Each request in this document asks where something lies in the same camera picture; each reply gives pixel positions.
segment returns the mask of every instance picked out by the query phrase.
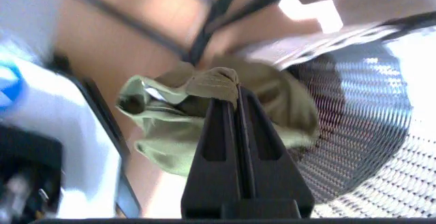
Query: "green cloth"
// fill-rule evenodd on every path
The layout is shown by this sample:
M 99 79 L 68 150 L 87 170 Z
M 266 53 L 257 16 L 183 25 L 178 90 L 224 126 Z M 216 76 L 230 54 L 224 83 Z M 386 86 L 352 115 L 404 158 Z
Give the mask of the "green cloth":
M 144 132 L 136 149 L 172 174 L 187 176 L 210 98 L 234 104 L 237 84 L 254 92 L 287 148 L 310 146 L 318 135 L 316 106 L 286 71 L 232 56 L 215 57 L 208 71 L 188 63 L 155 79 L 134 76 L 117 107 Z

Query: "black metal frame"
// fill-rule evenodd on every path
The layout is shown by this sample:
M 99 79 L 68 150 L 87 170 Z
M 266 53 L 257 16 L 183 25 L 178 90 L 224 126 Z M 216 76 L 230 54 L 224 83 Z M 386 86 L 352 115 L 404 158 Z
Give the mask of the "black metal frame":
M 129 16 L 104 0 L 83 0 L 85 3 L 96 7 L 102 12 L 110 15 L 113 18 L 121 21 L 128 27 L 136 30 L 145 37 L 149 37 L 158 44 L 165 46 L 175 54 L 179 55 L 182 61 L 197 65 L 203 55 L 204 49 L 207 47 L 213 33 L 222 27 L 236 22 L 268 5 L 277 2 L 278 0 L 251 0 L 245 6 L 235 11 L 234 13 L 224 16 L 233 0 L 205 0 L 211 5 L 206 22 L 200 30 L 197 38 L 194 40 L 192 47 L 186 50 L 181 44 L 176 43 L 173 39 L 165 36 L 150 26 L 146 26 L 143 22 Z

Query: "cloth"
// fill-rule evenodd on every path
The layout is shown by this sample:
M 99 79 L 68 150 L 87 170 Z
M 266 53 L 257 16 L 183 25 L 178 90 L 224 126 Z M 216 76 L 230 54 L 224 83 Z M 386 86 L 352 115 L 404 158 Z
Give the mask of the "cloth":
M 117 107 L 142 128 L 135 144 L 140 153 L 164 171 L 187 176 L 210 99 L 236 108 L 239 83 L 257 95 L 287 148 L 312 145 L 318 117 L 305 87 L 287 72 L 238 57 L 215 57 L 207 71 L 180 62 L 156 79 L 134 76 Z

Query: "crumpled garment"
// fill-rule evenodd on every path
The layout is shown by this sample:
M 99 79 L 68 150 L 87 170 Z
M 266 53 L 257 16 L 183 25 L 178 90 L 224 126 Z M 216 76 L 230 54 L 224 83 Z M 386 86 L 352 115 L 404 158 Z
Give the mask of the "crumpled garment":
M 136 150 L 162 170 L 187 176 L 212 98 L 237 107 L 237 85 L 259 99 L 286 148 L 310 146 L 318 136 L 318 116 L 306 88 L 286 71 L 233 57 L 215 57 L 207 71 L 180 62 L 152 79 L 130 78 L 118 109 L 141 127 Z

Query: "brown floor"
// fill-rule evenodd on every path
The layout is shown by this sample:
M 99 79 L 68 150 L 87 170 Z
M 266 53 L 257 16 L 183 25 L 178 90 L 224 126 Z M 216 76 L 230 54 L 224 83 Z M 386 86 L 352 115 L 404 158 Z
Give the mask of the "brown floor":
M 107 1 L 171 36 L 186 49 L 209 8 L 200 0 Z M 237 10 L 246 1 L 235 0 L 230 10 Z M 216 33 L 200 67 L 206 67 L 214 54 L 249 43 L 318 31 L 316 20 L 294 22 L 273 5 Z M 97 83 L 131 148 L 141 131 L 114 107 L 117 92 L 130 76 L 158 76 L 179 58 L 80 0 L 63 2 L 57 48 L 68 55 L 78 76 L 92 77 Z M 185 179 L 162 173 L 136 152 L 131 154 L 127 175 L 145 217 L 180 216 Z

